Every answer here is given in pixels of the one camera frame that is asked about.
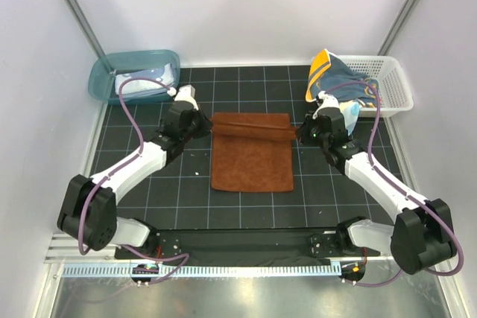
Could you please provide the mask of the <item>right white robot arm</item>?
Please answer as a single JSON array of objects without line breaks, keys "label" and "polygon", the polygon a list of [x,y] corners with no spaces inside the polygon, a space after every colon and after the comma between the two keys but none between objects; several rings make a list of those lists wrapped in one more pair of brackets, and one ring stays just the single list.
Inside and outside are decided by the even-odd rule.
[{"label": "right white robot arm", "polygon": [[330,166],[359,185],[386,211],[391,225],[357,217],[337,226],[335,245],[343,255],[362,247],[391,255],[401,271],[434,273],[434,267],[456,258],[453,276],[464,266],[464,253],[452,223],[450,207],[428,200],[390,173],[371,153],[371,146],[348,136],[344,116],[336,107],[308,112],[296,131],[302,144],[318,146]]}]

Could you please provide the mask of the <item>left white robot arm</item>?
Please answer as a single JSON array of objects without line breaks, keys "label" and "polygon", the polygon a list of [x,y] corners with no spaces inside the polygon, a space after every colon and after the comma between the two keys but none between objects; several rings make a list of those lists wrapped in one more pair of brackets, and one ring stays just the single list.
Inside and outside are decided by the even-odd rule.
[{"label": "left white robot arm", "polygon": [[142,220],[119,217],[117,206],[146,177],[173,162],[189,141],[209,135],[211,129],[199,106],[173,103],[159,129],[130,155],[92,177],[78,174],[69,181],[57,228],[78,241],[82,254],[113,244],[151,258],[159,247],[156,229]]}]

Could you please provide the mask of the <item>blue bear towel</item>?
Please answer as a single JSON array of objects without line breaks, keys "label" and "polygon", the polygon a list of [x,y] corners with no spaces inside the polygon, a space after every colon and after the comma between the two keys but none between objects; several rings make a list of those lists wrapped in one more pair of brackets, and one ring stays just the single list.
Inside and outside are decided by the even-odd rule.
[{"label": "blue bear towel", "polygon": [[115,76],[114,89],[124,98],[139,98],[152,95],[176,95],[176,71],[171,63],[153,69],[126,71]]}]

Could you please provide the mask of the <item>brown towel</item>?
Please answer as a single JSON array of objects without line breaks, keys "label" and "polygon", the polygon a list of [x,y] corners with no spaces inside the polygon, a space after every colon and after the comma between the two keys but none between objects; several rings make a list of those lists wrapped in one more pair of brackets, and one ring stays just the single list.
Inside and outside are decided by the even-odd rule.
[{"label": "brown towel", "polygon": [[215,190],[280,193],[294,190],[287,113],[217,112],[212,117],[211,186]]}]

